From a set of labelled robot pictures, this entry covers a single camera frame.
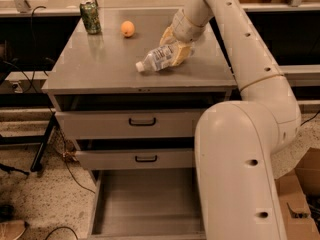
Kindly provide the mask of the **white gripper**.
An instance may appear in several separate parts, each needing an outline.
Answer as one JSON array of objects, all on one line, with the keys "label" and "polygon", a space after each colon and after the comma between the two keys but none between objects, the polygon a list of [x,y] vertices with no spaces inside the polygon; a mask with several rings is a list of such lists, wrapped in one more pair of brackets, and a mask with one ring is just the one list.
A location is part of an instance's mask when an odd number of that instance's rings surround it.
[{"label": "white gripper", "polygon": [[173,17],[171,26],[164,31],[160,45],[173,44],[172,66],[180,65],[193,51],[191,42],[199,39],[205,30],[205,22],[194,10],[179,9]]}]

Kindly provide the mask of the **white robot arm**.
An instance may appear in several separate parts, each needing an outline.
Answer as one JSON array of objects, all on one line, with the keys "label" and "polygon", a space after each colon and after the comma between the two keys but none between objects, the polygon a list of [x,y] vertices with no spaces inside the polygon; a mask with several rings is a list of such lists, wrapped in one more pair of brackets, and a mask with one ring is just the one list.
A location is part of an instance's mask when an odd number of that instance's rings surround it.
[{"label": "white robot arm", "polygon": [[195,163],[207,240],[287,240],[271,165],[300,128],[291,87],[239,0],[188,0],[163,42],[197,40],[217,22],[241,95],[199,119]]}]

